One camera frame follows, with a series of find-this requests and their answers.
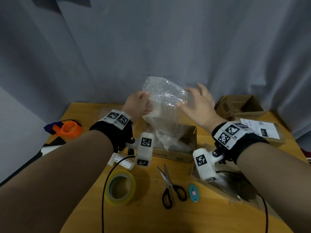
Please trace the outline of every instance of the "bubble wrap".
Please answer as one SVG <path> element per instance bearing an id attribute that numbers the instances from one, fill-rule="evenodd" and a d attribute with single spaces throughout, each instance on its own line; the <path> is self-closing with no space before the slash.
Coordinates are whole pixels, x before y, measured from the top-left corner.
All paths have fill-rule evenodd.
<path id="1" fill-rule="evenodd" d="M 182 87 L 160 77 L 148 77 L 142 90 L 150 91 L 153 112 L 143 118 L 153 127 L 156 137 L 166 150 L 181 145 L 179 139 L 189 126 L 180 124 L 184 114 L 176 108 L 176 103 L 187 103 L 191 100 L 190 95 Z"/>

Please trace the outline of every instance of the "wooden table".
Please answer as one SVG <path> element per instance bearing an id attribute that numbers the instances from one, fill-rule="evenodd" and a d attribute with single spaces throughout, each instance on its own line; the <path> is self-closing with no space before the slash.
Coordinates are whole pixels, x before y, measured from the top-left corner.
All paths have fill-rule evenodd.
<path id="1" fill-rule="evenodd" d="M 116 106 L 106 104 L 72 103 L 62 120 L 75 119 L 87 132 L 92 124 Z M 286 145 L 282 150 L 306 161 L 297 143 L 278 119 L 270 112 L 261 120 L 277 122 L 285 134 Z M 140 136 L 144 121 L 141 119 L 134 127 L 135 137 Z M 49 137 L 47 143 L 54 140 Z M 202 128 L 197 129 L 198 144 L 213 144 L 212 137 Z M 177 200 L 172 194 L 173 208 L 166 210 L 161 202 L 165 182 L 160 176 L 157 166 L 167 165 L 172 183 L 183 186 L 186 190 L 190 182 L 198 187 L 200 200 L 197 203 L 188 199 Z M 65 223 L 62 233 L 69 232 L 101 232 L 101 198 L 104 182 L 111 166 L 107 166 L 95 184 L 84 196 Z M 121 207 L 104 204 L 105 232 L 258 232 L 265 230 L 265 214 L 246 204 L 229 203 L 215 192 L 196 183 L 189 177 L 190 163 L 182 163 L 153 157 L 148 168 L 135 166 L 131 173 L 137 182 L 137 191 L 133 201 Z M 269 233 L 292 232 L 282 221 L 269 217 Z"/>

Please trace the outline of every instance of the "gray backdrop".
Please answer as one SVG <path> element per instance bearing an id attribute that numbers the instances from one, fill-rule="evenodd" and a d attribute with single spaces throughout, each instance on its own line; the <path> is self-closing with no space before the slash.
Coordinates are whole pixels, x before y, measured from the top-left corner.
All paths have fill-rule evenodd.
<path id="1" fill-rule="evenodd" d="M 124 103 L 150 75 L 201 82 L 216 100 L 255 94 L 311 151 L 310 9 L 311 0 L 2 0 L 0 86 L 48 123 L 72 101 Z"/>

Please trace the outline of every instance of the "black scissor handle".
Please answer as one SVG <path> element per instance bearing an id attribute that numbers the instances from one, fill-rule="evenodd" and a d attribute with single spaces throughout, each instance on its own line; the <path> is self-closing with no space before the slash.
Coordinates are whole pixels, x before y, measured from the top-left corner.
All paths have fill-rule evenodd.
<path id="1" fill-rule="evenodd" d="M 165 204 L 165 196 L 167 196 L 167 198 L 168 198 L 168 200 L 169 200 L 169 205 L 166 205 L 166 204 Z M 171 195 L 169 194 L 169 189 L 168 189 L 168 188 L 165 189 L 165 191 L 164 191 L 164 193 L 163 193 L 163 195 L 162 195 L 162 203 L 163 203 L 163 205 L 164 205 L 164 207 L 165 207 L 166 209 L 171 209 L 172 206 L 173 206 L 173 201 L 172 201 L 172 199 L 171 199 Z"/>
<path id="2" fill-rule="evenodd" d="M 179 186 L 179 185 L 173 185 L 173 189 L 175 190 L 175 192 L 176 192 L 178 198 L 179 198 L 181 201 L 186 201 L 186 200 L 187 200 L 187 193 L 186 193 L 186 191 L 185 191 L 184 188 L 182 188 L 182 187 Z M 181 194 L 178 192 L 179 189 L 183 191 L 183 193 L 184 193 L 184 194 L 183 194 L 183 197 L 182 197 Z"/>

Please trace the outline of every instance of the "black wrist strap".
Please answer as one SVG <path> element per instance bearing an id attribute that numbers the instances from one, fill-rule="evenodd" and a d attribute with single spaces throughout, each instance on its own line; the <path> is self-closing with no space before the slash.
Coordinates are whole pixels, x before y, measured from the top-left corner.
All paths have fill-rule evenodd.
<path id="1" fill-rule="evenodd" d="M 251 146 L 252 144 L 258 143 L 258 142 L 262 142 L 262 143 L 267 143 L 269 144 L 269 142 L 258 136 L 255 133 L 247 133 L 245 134 L 243 137 L 241 137 L 236 143 L 235 145 L 229 150 L 227 149 L 223 144 L 221 144 L 218 140 L 216 140 L 214 138 L 215 134 L 218 132 L 218 130 L 225 125 L 226 123 L 222 123 L 220 125 L 218 125 L 212 132 L 212 137 L 215 140 L 215 146 L 218 150 L 220 150 L 223 155 L 225 156 L 225 158 L 228 161 L 233 161 L 236 164 L 236 161 L 238 159 L 238 157 L 240 156 L 240 154 L 249 146 Z"/>
<path id="2" fill-rule="evenodd" d="M 132 122 L 129 120 L 123 130 L 118 129 L 113 124 L 104 121 L 98 121 L 91 126 L 91 130 L 97 130 L 104 133 L 112 143 L 114 153 L 125 149 L 125 143 L 132 143 L 133 137 Z"/>

